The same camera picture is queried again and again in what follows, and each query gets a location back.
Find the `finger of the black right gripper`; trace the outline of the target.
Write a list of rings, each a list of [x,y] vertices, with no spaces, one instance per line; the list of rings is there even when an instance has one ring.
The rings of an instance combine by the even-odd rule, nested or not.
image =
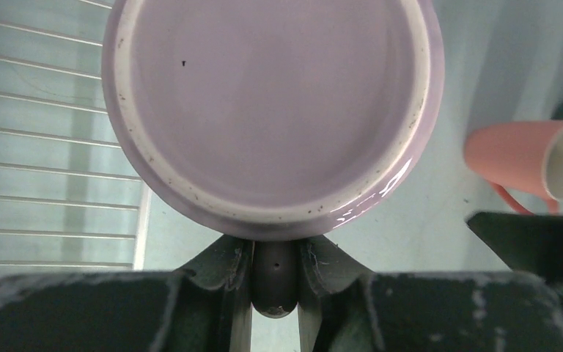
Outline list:
[[[508,268],[484,278],[563,292],[563,216],[477,212],[466,224]]]

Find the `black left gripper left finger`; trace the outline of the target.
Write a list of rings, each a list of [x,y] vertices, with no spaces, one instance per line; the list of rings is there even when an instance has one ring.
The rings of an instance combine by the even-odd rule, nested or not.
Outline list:
[[[0,351],[247,351],[251,241],[224,236],[173,271],[0,279]]]

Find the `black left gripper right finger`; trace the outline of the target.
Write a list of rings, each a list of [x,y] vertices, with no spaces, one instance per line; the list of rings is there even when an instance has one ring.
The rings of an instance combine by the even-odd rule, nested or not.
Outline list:
[[[302,351],[563,351],[555,291],[525,272],[376,272],[300,240]]]

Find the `pink mug white inside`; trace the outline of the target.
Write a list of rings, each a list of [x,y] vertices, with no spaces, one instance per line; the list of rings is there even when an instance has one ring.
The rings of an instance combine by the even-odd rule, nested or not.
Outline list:
[[[557,214],[563,201],[563,120],[500,123],[471,133],[463,148],[466,166],[482,177],[514,211],[529,215],[508,191],[545,202]]]

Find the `lilac mug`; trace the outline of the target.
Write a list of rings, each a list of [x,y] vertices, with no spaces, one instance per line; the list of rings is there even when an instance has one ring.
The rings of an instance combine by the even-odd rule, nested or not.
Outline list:
[[[101,81],[142,180],[256,243],[253,306],[298,300],[292,241],[364,215],[427,146],[444,88],[431,1],[116,1]]]

